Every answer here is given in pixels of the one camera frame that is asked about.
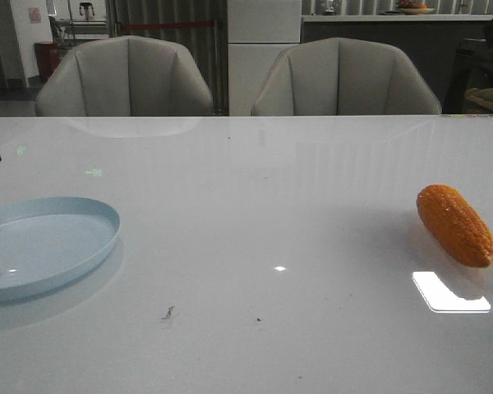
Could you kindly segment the fruit bowl on counter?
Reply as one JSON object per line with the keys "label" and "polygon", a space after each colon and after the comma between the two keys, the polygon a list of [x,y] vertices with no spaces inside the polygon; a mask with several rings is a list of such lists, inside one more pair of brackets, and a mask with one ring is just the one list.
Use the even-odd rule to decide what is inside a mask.
{"label": "fruit bowl on counter", "polygon": [[412,0],[397,1],[396,9],[405,15],[426,15],[434,11],[434,8],[428,7],[425,3]]}

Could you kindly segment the orange plastic corn cob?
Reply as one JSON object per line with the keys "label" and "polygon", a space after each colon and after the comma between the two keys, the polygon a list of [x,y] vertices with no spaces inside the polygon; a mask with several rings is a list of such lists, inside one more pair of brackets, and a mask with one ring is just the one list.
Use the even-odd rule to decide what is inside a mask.
{"label": "orange plastic corn cob", "polygon": [[426,229],[458,263],[470,268],[493,263],[491,230],[457,189],[428,185],[418,193],[416,206]]}

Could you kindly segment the white cabinet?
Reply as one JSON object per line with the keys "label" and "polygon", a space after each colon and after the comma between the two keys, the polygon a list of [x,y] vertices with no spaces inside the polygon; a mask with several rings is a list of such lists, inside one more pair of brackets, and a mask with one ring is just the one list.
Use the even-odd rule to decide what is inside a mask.
{"label": "white cabinet", "polygon": [[276,57],[300,43],[302,3],[227,2],[228,113],[248,116]]}

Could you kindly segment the metal barrier post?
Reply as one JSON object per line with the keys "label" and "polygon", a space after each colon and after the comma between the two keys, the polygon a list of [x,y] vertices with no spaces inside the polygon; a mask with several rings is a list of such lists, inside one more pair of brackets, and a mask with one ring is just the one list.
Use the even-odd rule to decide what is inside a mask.
{"label": "metal barrier post", "polygon": [[214,33],[214,62],[216,72],[216,91],[217,91],[217,113],[220,115],[225,114],[224,106],[224,85],[223,85],[223,66],[221,56],[221,44],[220,44],[220,21],[218,19],[213,20],[213,33]]}

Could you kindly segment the red trash bin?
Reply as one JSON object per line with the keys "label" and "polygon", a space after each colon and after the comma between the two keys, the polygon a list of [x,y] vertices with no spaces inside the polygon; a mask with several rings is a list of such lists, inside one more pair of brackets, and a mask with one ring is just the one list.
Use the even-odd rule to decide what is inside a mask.
{"label": "red trash bin", "polygon": [[42,82],[46,82],[60,63],[58,45],[49,41],[37,42],[34,43],[34,51],[39,78]]}

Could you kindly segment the left beige upholstered chair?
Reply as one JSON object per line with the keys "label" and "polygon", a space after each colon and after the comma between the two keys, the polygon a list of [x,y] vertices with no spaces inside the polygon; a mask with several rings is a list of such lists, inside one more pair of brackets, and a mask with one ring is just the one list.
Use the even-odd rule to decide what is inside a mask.
{"label": "left beige upholstered chair", "polygon": [[213,97],[189,50],[126,35],[70,50],[40,90],[39,117],[199,117]]}

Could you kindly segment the beige upholstered chair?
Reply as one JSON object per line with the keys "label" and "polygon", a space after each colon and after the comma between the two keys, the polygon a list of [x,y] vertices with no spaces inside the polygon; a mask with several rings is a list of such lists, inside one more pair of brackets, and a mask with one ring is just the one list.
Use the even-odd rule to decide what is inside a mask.
{"label": "beige upholstered chair", "polygon": [[189,50],[126,35],[70,50],[40,90],[39,117],[199,117],[213,97]]}
{"label": "beige upholstered chair", "polygon": [[275,59],[253,116],[438,115],[440,101],[401,49],[330,38]]}

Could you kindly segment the light blue round plate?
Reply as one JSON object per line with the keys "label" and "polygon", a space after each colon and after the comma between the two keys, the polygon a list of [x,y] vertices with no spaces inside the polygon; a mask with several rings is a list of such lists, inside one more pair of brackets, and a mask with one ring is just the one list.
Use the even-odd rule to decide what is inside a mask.
{"label": "light blue round plate", "polygon": [[86,275],[111,253],[120,227],[117,210],[96,199],[48,197],[0,207],[0,302]]}

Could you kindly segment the grey counter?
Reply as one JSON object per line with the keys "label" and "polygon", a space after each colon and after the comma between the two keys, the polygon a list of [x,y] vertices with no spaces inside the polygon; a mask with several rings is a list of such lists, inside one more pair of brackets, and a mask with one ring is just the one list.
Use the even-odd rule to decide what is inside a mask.
{"label": "grey counter", "polygon": [[402,49],[440,101],[453,79],[455,51],[463,39],[483,39],[482,15],[304,16],[303,43],[344,37]]}

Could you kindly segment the right beige upholstered chair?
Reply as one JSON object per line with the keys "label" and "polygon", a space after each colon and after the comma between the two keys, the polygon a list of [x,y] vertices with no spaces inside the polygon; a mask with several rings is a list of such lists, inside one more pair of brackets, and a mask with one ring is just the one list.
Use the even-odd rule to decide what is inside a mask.
{"label": "right beige upholstered chair", "polygon": [[275,59],[253,116],[438,115],[440,101],[401,49],[330,38]]}

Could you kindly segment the red barrier belt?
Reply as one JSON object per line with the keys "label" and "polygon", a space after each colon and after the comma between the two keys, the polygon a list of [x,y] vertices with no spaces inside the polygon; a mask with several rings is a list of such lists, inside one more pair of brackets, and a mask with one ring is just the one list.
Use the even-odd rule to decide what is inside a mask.
{"label": "red barrier belt", "polygon": [[214,26],[214,20],[173,22],[158,24],[118,24],[122,30],[171,30]]}

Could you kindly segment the pink wall sign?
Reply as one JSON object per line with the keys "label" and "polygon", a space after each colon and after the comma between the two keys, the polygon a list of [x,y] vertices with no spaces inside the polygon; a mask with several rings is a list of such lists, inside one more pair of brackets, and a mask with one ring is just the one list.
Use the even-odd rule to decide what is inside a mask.
{"label": "pink wall sign", "polygon": [[31,24],[39,24],[41,22],[41,13],[38,7],[29,7],[29,18]]}

